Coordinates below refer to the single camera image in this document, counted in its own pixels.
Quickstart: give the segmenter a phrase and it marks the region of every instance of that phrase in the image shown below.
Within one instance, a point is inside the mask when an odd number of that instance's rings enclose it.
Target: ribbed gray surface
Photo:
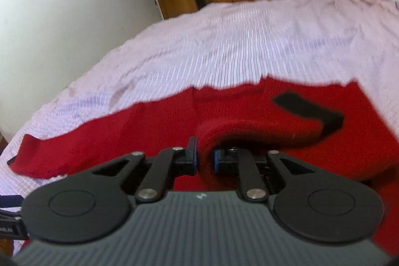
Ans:
[[[123,228],[95,243],[34,242],[21,266],[381,266],[388,256],[370,241],[324,247],[281,229],[268,208],[235,192],[169,192],[141,205]]]

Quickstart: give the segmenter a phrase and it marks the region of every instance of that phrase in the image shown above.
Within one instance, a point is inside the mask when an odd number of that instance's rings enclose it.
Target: logo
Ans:
[[[199,198],[200,200],[203,200],[206,197],[207,197],[207,195],[205,193],[201,193],[201,194],[196,195],[196,198]]]

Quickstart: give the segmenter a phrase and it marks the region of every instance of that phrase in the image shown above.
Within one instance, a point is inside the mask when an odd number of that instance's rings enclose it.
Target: round black pad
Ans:
[[[328,172],[292,176],[277,195],[274,212],[291,232],[322,243],[371,237],[384,212],[367,186]]]
[[[321,189],[309,196],[309,205],[324,215],[343,215],[355,207],[352,195],[336,189]]]
[[[60,216],[80,216],[96,206],[95,197],[83,190],[69,190],[50,199],[50,209]]]
[[[33,238],[76,244],[118,229],[130,213],[130,202],[112,178],[66,178],[34,191],[21,213]]]

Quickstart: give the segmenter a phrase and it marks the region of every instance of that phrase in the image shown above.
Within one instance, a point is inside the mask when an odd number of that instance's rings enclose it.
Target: black strap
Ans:
[[[8,164],[8,165],[11,165],[11,164],[15,161],[15,159],[17,159],[17,156],[14,156],[14,157],[11,158],[9,161],[7,161],[7,164]]]
[[[290,91],[282,93],[272,100],[282,109],[305,119],[318,119],[323,124],[322,136],[330,135],[342,128],[344,115],[307,101]]]
[[[21,195],[0,195],[0,208],[20,207],[23,202]]]

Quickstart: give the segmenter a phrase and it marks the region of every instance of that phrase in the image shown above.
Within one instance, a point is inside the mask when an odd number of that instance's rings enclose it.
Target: black clamp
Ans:
[[[267,204],[276,219],[291,233],[318,243],[369,238],[384,214],[380,197],[366,185],[277,150],[264,157],[238,148],[218,150],[215,171],[237,175],[238,193],[247,201],[273,196]]]
[[[145,158],[133,152],[38,188],[21,216],[34,239],[86,243],[118,229],[140,204],[161,200],[177,176],[197,172],[196,138]]]
[[[0,208],[20,207],[22,202],[23,197],[20,195],[0,195]],[[0,239],[28,239],[28,234],[19,212],[0,210]]]

